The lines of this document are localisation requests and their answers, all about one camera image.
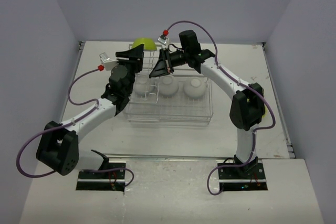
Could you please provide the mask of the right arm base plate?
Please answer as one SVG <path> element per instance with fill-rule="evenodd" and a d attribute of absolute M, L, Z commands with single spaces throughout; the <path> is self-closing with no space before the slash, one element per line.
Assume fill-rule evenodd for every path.
<path fill-rule="evenodd" d="M 266 191 L 266 175 L 262 161 L 247 168 L 220 168 L 219 189 L 224 191 Z"/>

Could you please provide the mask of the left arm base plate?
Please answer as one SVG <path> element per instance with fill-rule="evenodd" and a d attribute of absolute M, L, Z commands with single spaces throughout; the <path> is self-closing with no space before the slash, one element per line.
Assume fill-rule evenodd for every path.
<path fill-rule="evenodd" d="M 79 172 L 76 190 L 82 191 L 121 191 L 125 190 L 126 163 L 108 163 L 106 168 L 121 168 L 108 173 Z"/>

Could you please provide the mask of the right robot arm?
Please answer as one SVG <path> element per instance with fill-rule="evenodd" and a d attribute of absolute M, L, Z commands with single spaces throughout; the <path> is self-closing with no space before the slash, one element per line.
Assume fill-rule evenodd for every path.
<path fill-rule="evenodd" d="M 182 48 L 175 52 L 161 49 L 159 59 L 149 74 L 150 78 L 173 73 L 174 68 L 187 64 L 190 68 L 215 82 L 231 99 L 229 118 L 237 128 L 237 151 L 234 172 L 246 178 L 258 161 L 255 153 L 256 132 L 265 114 L 263 88 L 258 83 L 248 83 L 219 65 L 217 53 L 202 49 L 193 30 L 179 34 Z"/>

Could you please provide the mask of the lime green bowl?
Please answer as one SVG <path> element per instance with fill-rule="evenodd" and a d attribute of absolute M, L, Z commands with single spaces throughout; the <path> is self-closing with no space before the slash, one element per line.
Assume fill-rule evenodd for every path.
<path fill-rule="evenodd" d="M 264 111 L 264 114 L 262 115 L 262 118 L 265 118 L 266 116 L 267 116 L 267 113 L 268 113 L 268 107 L 267 107 L 267 105 L 266 105 L 266 102 L 267 102 L 267 99 L 266 99 L 266 97 L 265 97 L 265 89 L 263 88 L 262 89 L 263 91 L 263 98 L 264 98 L 264 109 L 265 109 L 265 111 Z"/>

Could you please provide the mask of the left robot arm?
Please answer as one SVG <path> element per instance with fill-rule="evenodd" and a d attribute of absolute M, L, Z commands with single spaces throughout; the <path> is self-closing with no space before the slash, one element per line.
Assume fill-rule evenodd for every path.
<path fill-rule="evenodd" d="M 100 124 L 124 110 L 133 92 L 135 76 L 142 70 L 144 45 L 116 52 L 116 59 L 102 57 L 110 70 L 105 91 L 95 104 L 61 123 L 49 122 L 43 131 L 36 158 L 53 171 L 65 176 L 74 169 L 104 178 L 110 172 L 108 158 L 95 150 L 80 152 L 79 143 Z"/>

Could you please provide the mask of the green bowl white inside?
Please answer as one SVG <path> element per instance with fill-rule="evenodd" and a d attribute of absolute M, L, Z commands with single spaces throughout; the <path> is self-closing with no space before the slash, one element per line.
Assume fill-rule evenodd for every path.
<path fill-rule="evenodd" d="M 157 50 L 157 45 L 154 42 L 154 40 L 151 39 L 151 38 L 143 38 L 143 37 L 142 38 L 137 38 L 133 42 L 131 48 L 133 49 L 133 48 L 135 48 L 139 45 L 143 45 L 144 50 L 146 50 L 146 51 L 156 51 Z"/>

